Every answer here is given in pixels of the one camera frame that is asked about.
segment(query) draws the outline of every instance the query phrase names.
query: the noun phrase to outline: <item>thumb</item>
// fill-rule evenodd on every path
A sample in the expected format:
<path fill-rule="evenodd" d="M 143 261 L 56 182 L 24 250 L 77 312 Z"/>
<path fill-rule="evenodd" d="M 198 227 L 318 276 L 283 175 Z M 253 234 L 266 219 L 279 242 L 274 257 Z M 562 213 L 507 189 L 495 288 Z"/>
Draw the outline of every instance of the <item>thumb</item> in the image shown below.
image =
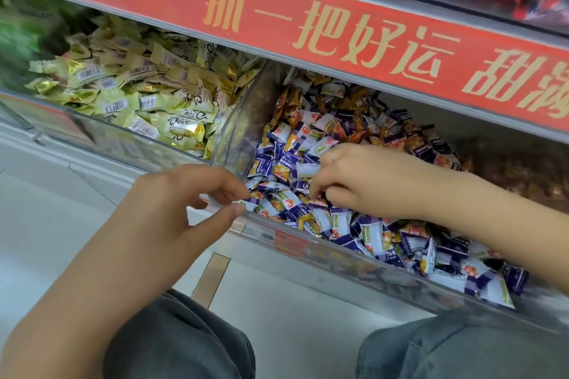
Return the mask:
<path fill-rule="evenodd" d="M 246 211 L 247 209 L 242 204 L 227 205 L 213 216 L 189 228 L 184 236 L 193 239 L 195 242 L 197 242 L 198 239 L 202 241 L 207 240 L 209 246 L 227 232 L 231 228 L 231 225 L 233 225 L 233 221 Z"/>

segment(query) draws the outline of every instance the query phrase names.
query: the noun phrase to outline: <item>gray pants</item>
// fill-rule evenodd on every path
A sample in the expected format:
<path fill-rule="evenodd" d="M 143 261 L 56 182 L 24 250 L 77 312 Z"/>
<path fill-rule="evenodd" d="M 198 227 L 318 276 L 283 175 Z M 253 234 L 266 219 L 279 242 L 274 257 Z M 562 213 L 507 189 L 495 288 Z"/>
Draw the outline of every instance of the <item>gray pants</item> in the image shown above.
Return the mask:
<path fill-rule="evenodd" d="M 502 318 L 489 323 L 488 318 L 450 312 L 376 331 L 359 349 L 356 377 L 567 377 L 565 336 L 520 328 Z M 105 354 L 103 376 L 250 379 L 255 377 L 255 355 L 245 334 L 191 298 L 170 290 L 119 330 Z"/>

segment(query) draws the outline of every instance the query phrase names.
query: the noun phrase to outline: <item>candy wrapper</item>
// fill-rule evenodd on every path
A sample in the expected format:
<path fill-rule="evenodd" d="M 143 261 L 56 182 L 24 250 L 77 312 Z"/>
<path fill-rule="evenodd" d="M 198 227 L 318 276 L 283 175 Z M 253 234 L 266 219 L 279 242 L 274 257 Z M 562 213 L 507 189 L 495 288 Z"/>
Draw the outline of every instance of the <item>candy wrapper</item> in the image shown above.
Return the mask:
<path fill-rule="evenodd" d="M 325 198 L 308 198 L 322 154 L 355 134 L 354 142 L 396 149 L 448 170 L 464 169 L 434 125 L 420 126 L 407 110 L 389 109 L 377 91 L 295 68 L 288 73 L 247 175 L 247 188 L 262 194 L 254 208 L 250 201 L 245 204 L 248 210 L 512 308 L 507 291 L 498 289 L 505 285 L 522 293 L 528 274 L 486 246 L 424 221 L 380 219 L 334 207 Z"/>
<path fill-rule="evenodd" d="M 264 60 L 118 16 L 92 21 L 98 26 L 93 33 L 65 37 L 63 56 L 30 61 L 38 78 L 25 87 L 41 99 L 210 158 Z"/>

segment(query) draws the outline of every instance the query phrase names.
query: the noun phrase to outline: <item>tile floor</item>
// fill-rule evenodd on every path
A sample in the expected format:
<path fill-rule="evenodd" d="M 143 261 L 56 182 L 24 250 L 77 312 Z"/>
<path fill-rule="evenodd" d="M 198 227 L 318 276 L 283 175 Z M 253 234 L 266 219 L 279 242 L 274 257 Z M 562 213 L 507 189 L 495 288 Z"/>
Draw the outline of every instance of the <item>tile floor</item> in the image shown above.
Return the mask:
<path fill-rule="evenodd" d="M 106 215 L 0 174 L 0 347 Z M 206 252 L 175 288 L 191 295 Z M 368 333 L 396 325 L 366 309 L 231 261 L 210 305 L 242 329 L 259 378 L 353 377 Z"/>

